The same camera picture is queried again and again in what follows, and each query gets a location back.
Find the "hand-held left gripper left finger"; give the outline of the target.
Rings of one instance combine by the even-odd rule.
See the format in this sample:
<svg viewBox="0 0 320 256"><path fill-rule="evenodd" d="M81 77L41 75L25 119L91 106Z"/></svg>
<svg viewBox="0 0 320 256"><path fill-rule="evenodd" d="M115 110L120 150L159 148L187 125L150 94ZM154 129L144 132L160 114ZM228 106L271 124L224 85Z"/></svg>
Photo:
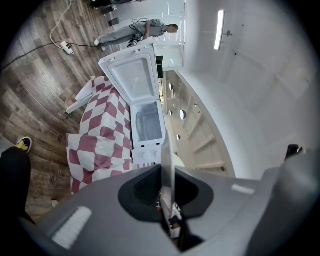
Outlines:
<svg viewBox="0 0 320 256"><path fill-rule="evenodd" d="M156 201L161 166L95 181L59 204L39 228L71 256L176 256Z"/></svg>

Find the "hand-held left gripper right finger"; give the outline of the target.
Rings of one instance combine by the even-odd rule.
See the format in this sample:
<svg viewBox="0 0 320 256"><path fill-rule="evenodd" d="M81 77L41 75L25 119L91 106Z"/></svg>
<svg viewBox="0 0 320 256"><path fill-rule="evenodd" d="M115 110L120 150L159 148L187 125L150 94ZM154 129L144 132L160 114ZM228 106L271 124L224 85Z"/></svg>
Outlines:
<svg viewBox="0 0 320 256"><path fill-rule="evenodd" d="M203 239L181 256L245 256L262 211L254 206L259 181L224 177L177 167L213 191L205 213L187 220L191 233Z"/></svg>

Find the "white round plate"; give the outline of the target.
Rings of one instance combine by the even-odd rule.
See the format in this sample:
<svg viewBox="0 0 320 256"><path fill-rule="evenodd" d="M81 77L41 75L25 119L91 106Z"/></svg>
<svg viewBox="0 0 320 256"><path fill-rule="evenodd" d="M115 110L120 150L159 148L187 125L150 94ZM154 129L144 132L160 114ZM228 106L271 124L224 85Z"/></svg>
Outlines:
<svg viewBox="0 0 320 256"><path fill-rule="evenodd" d="M161 146L161 189L160 207L171 239L178 239L181 232L181 209L176 203L176 173L173 162L172 142L168 131Z"/></svg>

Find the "white microwave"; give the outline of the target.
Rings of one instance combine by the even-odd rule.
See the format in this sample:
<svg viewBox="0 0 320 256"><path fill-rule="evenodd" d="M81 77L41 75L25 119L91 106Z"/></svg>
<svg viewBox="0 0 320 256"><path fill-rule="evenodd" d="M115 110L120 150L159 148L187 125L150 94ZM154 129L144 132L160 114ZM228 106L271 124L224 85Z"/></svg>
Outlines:
<svg viewBox="0 0 320 256"><path fill-rule="evenodd" d="M153 44L134 46L110 54L102 58L98 65L130 107L133 163L140 166L160 163L166 125ZM139 141L136 129L138 112L158 112L162 138Z"/></svg>

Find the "red white checkered tablecloth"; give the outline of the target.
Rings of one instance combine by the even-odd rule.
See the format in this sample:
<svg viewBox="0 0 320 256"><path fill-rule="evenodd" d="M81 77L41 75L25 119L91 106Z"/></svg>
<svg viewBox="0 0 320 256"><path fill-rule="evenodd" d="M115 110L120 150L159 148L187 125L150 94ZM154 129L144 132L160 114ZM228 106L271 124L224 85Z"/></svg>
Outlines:
<svg viewBox="0 0 320 256"><path fill-rule="evenodd" d="M78 134L66 135L70 191L150 164L135 164L130 107L107 76L93 76L77 95L88 96Z"/></svg>

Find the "person's black trouser leg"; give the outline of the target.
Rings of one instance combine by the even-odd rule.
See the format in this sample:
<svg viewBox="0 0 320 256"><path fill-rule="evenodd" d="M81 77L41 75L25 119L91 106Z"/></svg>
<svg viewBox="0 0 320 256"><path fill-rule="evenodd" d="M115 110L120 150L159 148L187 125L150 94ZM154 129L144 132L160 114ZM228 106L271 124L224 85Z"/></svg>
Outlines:
<svg viewBox="0 0 320 256"><path fill-rule="evenodd" d="M18 147L10 147L0 157L0 192L8 212L34 221L26 213L26 202L31 180L31 160L28 153Z"/></svg>

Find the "person's yellow black shoe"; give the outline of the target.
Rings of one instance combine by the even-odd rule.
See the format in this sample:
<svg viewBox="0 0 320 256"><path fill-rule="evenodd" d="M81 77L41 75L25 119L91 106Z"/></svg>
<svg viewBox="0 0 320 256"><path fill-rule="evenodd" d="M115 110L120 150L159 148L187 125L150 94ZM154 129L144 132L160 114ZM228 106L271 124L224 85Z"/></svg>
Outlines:
<svg viewBox="0 0 320 256"><path fill-rule="evenodd" d="M24 152L26 152L28 154L32 148L32 144L33 144L32 139L28 136L25 136L17 142L15 147L23 150Z"/></svg>

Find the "white table leg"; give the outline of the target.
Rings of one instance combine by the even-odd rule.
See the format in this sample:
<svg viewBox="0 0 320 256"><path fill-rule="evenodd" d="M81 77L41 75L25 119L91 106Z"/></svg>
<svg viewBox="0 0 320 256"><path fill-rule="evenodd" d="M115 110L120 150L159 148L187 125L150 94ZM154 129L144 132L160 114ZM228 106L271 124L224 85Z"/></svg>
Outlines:
<svg viewBox="0 0 320 256"><path fill-rule="evenodd" d="M76 95L75 97L75 103L73 103L71 106L69 106L66 110L65 113L68 115L71 114L72 112L76 111L77 109L85 106L88 104L90 99L93 96L93 89L92 89L92 82L89 81L81 90L80 92Z"/></svg>

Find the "white power strip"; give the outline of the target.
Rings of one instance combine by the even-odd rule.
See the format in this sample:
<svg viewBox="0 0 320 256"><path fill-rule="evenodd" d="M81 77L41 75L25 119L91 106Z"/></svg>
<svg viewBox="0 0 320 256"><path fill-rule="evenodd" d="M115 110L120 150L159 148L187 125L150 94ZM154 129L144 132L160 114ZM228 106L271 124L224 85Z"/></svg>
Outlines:
<svg viewBox="0 0 320 256"><path fill-rule="evenodd" d="M72 50L72 45L70 43L67 43L66 41L62 41L60 43L60 46L68 55L74 54L74 51Z"/></svg>

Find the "long ceiling light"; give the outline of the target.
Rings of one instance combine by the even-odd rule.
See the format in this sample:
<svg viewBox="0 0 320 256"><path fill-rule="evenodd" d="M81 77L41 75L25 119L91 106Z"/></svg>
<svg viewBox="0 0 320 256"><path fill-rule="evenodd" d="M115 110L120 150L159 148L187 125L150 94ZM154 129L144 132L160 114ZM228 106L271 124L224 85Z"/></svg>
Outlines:
<svg viewBox="0 0 320 256"><path fill-rule="evenodd" d="M216 29L216 37L215 37L215 43L214 43L214 49L216 51L219 51L221 47L223 27L224 27L224 17L225 17L225 11L219 10L218 16L217 16L217 29Z"/></svg>

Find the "frosted glass door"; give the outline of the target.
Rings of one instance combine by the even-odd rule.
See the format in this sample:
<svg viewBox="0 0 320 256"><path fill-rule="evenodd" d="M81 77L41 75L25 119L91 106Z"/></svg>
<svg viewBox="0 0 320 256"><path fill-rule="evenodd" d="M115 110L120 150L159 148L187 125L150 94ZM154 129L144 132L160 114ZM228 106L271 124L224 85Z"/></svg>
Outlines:
<svg viewBox="0 0 320 256"><path fill-rule="evenodd" d="M168 31L153 40L155 54L163 57L166 71L179 69L184 65L186 45L186 0L167 0L167 12L161 19Z"/></svg>

